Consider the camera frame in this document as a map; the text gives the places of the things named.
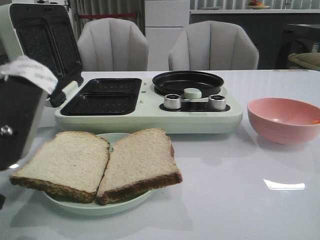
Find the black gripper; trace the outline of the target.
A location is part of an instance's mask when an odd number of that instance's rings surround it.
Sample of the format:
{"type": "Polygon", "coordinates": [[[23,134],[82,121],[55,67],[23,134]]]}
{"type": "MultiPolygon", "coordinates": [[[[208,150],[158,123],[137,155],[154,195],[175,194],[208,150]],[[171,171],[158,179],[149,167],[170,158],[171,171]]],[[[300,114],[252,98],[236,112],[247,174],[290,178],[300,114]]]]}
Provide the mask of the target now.
{"type": "Polygon", "coordinates": [[[27,56],[0,67],[0,169],[29,151],[48,95],[58,84],[43,64],[27,56]]]}

